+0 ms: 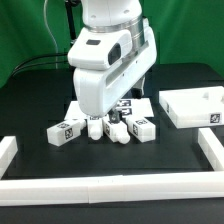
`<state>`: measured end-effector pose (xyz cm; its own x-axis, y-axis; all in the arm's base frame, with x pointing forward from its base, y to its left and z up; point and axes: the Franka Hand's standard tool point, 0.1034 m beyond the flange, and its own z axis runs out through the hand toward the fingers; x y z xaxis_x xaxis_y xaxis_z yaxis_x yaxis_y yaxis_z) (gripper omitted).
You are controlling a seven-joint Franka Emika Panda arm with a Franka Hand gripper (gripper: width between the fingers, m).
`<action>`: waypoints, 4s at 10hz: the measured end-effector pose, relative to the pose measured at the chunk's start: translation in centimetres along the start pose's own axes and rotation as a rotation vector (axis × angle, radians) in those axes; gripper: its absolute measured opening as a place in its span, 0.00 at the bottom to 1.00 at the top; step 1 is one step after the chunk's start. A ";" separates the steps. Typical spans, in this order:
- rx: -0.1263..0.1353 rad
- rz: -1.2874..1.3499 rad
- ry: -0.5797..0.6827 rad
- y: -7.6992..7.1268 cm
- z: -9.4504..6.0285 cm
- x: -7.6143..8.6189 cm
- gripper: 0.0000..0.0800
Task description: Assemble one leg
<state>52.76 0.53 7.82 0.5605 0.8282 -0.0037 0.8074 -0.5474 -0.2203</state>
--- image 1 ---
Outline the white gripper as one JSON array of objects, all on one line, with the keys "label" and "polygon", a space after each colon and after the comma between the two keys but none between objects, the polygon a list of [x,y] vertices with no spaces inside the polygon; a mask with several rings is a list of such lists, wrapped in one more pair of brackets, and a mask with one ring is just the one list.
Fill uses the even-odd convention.
[{"label": "white gripper", "polygon": [[[132,38],[131,52],[109,69],[90,70],[75,67],[73,82],[81,111],[93,117],[102,117],[114,108],[130,89],[134,98],[144,95],[145,73],[157,57],[155,38],[149,21],[142,17],[115,26],[85,28],[95,33],[128,30]],[[120,113],[112,112],[110,121],[118,124],[121,121]]]}]

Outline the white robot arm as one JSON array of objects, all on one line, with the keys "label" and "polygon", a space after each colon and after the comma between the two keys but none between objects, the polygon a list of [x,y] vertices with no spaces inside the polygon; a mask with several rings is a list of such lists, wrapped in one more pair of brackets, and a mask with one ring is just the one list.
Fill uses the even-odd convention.
[{"label": "white robot arm", "polygon": [[83,113],[120,121],[117,102],[132,88],[143,89],[156,61],[155,37],[139,0],[81,0],[82,28],[68,53]]}]

